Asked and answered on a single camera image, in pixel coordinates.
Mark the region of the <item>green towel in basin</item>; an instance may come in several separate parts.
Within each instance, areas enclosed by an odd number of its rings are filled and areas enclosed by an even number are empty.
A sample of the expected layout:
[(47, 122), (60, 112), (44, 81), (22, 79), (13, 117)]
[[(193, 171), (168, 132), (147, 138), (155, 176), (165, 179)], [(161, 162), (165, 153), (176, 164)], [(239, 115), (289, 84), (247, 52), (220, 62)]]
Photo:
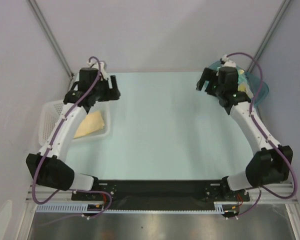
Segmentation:
[(247, 84), (248, 80), (246, 78), (245, 71), (241, 68), (237, 68), (237, 72), (238, 72), (238, 85), (241, 85), (243, 83)]

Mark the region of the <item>aluminium post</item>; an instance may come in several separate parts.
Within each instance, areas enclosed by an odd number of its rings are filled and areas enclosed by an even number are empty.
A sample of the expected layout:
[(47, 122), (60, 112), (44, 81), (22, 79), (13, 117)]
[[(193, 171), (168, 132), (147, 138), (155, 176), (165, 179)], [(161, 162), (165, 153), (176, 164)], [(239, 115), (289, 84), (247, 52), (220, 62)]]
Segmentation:
[(273, 20), (270, 23), (269, 28), (267, 29), (265, 36), (263, 37), (256, 53), (254, 54), (254, 59), (259, 62), (261, 56), (263, 55), (267, 45), (270, 43), (272, 37), (274, 36), (277, 28), (281, 24), (282, 20), (284, 19), (286, 13), (288, 12), (292, 0), (283, 0), (273, 18)]
[(27, 0), (26, 2), (29, 5), (34, 17), (36, 18), (38, 25), (40, 26), (42, 32), (44, 33), (45, 37), (47, 38), (47, 41), (49, 42), (52, 50), (54, 51), (63, 70), (66, 72), (67, 76), (70, 79), (72, 79), (74, 76), (74, 73), (71, 70), (70, 65), (68, 64), (68, 62), (65, 58), (65, 55), (64, 55), (57, 39), (55, 38), (54, 33), (51, 30), (38, 2), (36, 0)]

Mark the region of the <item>aluminium front frame rail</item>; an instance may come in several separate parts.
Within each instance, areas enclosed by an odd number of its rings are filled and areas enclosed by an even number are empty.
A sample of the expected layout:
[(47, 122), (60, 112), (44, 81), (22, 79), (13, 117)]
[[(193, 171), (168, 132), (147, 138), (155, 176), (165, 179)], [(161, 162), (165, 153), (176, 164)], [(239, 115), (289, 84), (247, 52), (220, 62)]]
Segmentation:
[[(293, 186), (291, 183), (276, 183), (270, 184), (266, 186), (269, 190), (280, 195), (281, 197), (287, 197), (293, 192)], [(38, 201), (43, 202), (47, 199), (55, 189), (45, 187), (45, 186), (36, 186), (35, 194)], [(247, 195), (249, 196), (250, 201), (244, 202), (245, 204), (253, 203), (257, 200), (259, 195), (258, 189), (250, 189), (247, 191)], [(59, 191), (56, 195), (54, 195), (48, 203), (70, 203), (72, 192), (71, 191)], [(261, 188), (261, 198), (258, 202), (259, 204), (297, 204), (298, 199), (296, 196), (293, 196), (289, 199), (281, 199), (279, 197), (274, 196), (264, 188)]]

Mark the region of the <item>left rear aluminium post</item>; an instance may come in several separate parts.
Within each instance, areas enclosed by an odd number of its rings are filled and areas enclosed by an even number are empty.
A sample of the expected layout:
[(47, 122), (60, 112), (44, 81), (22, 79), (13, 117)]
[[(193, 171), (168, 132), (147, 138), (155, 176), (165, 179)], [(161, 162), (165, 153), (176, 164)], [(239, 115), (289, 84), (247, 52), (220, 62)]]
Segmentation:
[(54, 33), (51, 30), (38, 2), (36, 0), (27, 0), (26, 2), (29, 5), (34, 17), (36, 18), (38, 25), (40, 26), (42, 32), (44, 33), (45, 37), (47, 38), (47, 41), (49, 42), (52, 50), (54, 51), (63, 70), (66, 72), (67, 76), (70, 79), (72, 79), (74, 76), (74, 73), (71, 70), (70, 65), (68, 64), (68, 62), (65, 58), (65, 55), (64, 55), (57, 39), (55, 38)]

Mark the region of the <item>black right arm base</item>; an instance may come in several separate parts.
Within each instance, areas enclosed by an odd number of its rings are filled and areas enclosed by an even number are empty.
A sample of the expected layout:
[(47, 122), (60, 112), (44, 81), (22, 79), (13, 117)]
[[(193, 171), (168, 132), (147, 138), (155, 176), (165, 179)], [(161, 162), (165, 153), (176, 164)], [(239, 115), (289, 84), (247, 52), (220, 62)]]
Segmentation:
[(206, 180), (204, 184), (205, 199), (214, 202), (242, 202), (250, 201), (249, 194), (245, 190), (230, 190), (226, 177), (218, 180)]

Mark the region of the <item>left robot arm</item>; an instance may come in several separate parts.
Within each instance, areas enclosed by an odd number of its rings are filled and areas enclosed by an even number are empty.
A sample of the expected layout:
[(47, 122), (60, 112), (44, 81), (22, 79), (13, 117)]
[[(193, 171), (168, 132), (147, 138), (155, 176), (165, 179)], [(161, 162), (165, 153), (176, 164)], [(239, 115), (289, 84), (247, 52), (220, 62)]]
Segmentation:
[(83, 67), (63, 99), (63, 108), (52, 133), (38, 153), (30, 153), (26, 165), (34, 185), (60, 191), (82, 190), (89, 200), (100, 195), (96, 177), (76, 173), (66, 164), (66, 157), (75, 133), (96, 103), (117, 101), (121, 93), (115, 75), (107, 76), (96, 67)]

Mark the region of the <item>right rear aluminium post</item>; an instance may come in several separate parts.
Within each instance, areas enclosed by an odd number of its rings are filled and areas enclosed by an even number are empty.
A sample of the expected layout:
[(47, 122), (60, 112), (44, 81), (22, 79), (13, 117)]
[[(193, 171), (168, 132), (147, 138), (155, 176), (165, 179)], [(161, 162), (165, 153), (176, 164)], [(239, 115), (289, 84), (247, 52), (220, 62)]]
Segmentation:
[(263, 37), (256, 53), (254, 54), (254, 59), (259, 62), (261, 56), (263, 55), (267, 45), (270, 43), (272, 37), (274, 36), (277, 28), (281, 24), (282, 20), (284, 19), (286, 13), (288, 12), (292, 0), (283, 0), (273, 18), (273, 20), (270, 23), (269, 28), (267, 29), (265, 36)]

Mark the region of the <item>teal plastic basin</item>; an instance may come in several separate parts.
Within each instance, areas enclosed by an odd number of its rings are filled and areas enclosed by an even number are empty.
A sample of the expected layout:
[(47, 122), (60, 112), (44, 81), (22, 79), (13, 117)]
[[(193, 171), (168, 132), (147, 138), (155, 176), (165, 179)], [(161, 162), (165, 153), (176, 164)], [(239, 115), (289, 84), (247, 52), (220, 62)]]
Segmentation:
[[(255, 76), (252, 73), (247, 72), (247, 71), (245, 71), (245, 76), (247, 79), (247, 85), (249, 85), (250, 90), (252, 91), (253, 96), (254, 96), (260, 87), (261, 80), (257, 76)], [(257, 95), (257, 98), (254, 101), (255, 108), (258, 107), (263, 102), (263, 100), (267, 97), (268, 93), (269, 93), (269, 87), (265, 82), (263, 82), (261, 89)]]

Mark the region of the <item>grey yellow towel in basin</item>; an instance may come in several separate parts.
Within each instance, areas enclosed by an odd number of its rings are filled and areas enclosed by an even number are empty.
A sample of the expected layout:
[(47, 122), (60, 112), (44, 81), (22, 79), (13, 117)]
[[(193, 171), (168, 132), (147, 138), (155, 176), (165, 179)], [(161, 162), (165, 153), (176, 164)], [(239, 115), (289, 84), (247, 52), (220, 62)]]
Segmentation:
[(240, 92), (244, 92), (247, 94), (247, 96), (251, 99), (254, 95), (249, 87), (248, 84), (246, 84), (245, 82), (242, 82), (239, 86), (238, 86), (238, 90)]

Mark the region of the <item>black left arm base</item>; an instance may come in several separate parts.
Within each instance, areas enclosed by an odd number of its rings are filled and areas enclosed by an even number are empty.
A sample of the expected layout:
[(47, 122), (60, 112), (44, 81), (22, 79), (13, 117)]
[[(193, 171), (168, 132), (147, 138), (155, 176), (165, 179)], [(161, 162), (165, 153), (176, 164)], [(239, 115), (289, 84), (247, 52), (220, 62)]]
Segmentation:
[(110, 197), (106, 194), (108, 193), (112, 197), (114, 196), (116, 189), (114, 186), (108, 185), (105, 182), (100, 182), (99, 180), (94, 180), (92, 184), (92, 189), (88, 191), (76, 191), (72, 193), (71, 200), (72, 201), (102, 201), (105, 197), (106, 200), (109, 200)]

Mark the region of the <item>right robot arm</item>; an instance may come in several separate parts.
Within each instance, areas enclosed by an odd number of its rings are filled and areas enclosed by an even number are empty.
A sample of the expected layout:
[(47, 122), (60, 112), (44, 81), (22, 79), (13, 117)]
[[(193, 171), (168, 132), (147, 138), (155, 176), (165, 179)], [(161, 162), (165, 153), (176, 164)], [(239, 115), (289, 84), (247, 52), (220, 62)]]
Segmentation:
[(240, 190), (278, 184), (288, 179), (293, 150), (276, 140), (251, 108), (252, 100), (239, 90), (239, 73), (235, 67), (223, 66), (218, 70), (206, 67), (196, 90), (205, 90), (218, 99), (226, 113), (237, 123), (246, 137), (253, 157), (240, 173), (223, 178), (220, 195), (232, 201)]

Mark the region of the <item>white perforated plastic basket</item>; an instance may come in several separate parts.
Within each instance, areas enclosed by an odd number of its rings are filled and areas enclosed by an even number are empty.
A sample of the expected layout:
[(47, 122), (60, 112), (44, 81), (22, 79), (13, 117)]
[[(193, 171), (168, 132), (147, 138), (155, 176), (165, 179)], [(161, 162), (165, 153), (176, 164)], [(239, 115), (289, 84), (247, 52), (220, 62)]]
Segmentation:
[[(63, 109), (63, 100), (50, 101), (42, 107), (38, 130), (38, 143), (43, 146), (53, 131)], [(73, 143), (91, 142), (106, 138), (111, 131), (111, 114), (109, 102), (97, 102), (91, 109), (90, 114), (100, 112), (104, 127), (86, 136), (75, 138)]]

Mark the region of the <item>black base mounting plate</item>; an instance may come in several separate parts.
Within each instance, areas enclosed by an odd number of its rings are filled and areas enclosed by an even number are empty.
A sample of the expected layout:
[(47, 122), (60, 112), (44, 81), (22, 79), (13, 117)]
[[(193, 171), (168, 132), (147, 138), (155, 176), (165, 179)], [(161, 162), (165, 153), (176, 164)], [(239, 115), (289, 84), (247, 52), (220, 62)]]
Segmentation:
[[(217, 202), (206, 200), (205, 181), (208, 180), (99, 180), (101, 183), (115, 187), (112, 203), (137, 202), (162, 203), (196, 203)], [(219, 201), (227, 203), (244, 203), (243, 201)]]

